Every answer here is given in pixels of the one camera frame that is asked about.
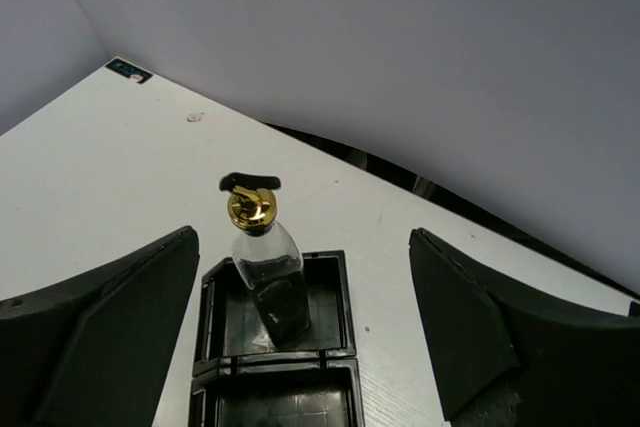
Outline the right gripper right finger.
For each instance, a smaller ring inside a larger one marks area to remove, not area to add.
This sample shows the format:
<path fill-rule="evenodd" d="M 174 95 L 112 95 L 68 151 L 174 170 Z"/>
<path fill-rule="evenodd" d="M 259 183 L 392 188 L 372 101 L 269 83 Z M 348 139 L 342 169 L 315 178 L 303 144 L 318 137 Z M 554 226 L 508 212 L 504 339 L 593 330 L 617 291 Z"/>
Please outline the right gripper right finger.
<path fill-rule="evenodd" d="M 569 302 L 425 229 L 409 241 L 443 416 L 454 426 L 635 426 L 639 306 Z"/>

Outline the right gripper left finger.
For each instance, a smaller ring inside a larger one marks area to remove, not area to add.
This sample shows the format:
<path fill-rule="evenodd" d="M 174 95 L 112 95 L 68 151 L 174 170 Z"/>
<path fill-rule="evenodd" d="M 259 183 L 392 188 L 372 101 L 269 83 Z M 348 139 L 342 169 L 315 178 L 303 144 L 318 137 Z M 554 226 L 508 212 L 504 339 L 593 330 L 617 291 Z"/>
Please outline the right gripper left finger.
<path fill-rule="evenodd" d="M 1 302 L 4 426 L 149 426 L 199 263 L 184 226 Z"/>

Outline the dark sauce glass bottle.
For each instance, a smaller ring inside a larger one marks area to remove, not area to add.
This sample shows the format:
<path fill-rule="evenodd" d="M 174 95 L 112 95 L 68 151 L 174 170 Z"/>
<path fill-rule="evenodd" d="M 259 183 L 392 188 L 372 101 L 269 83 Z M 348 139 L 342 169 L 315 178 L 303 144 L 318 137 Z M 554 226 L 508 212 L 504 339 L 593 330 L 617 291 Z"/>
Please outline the dark sauce glass bottle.
<path fill-rule="evenodd" d="M 231 257 L 274 344 L 292 341 L 311 324 L 302 254 L 278 222 L 276 176 L 229 173 L 228 217 L 239 230 Z"/>

